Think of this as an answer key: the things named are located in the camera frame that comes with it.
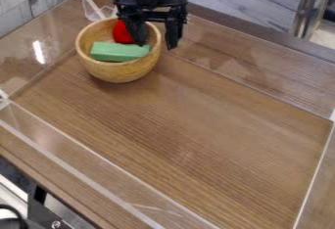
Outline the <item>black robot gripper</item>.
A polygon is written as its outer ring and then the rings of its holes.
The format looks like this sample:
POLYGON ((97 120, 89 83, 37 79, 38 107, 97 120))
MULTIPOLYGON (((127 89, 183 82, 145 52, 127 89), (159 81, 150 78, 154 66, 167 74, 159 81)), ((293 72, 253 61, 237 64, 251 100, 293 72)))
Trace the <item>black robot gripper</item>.
POLYGON ((166 23, 167 48, 178 46, 187 24, 189 0, 114 0, 118 16, 125 20, 127 30, 139 46, 147 44, 146 22, 166 23))

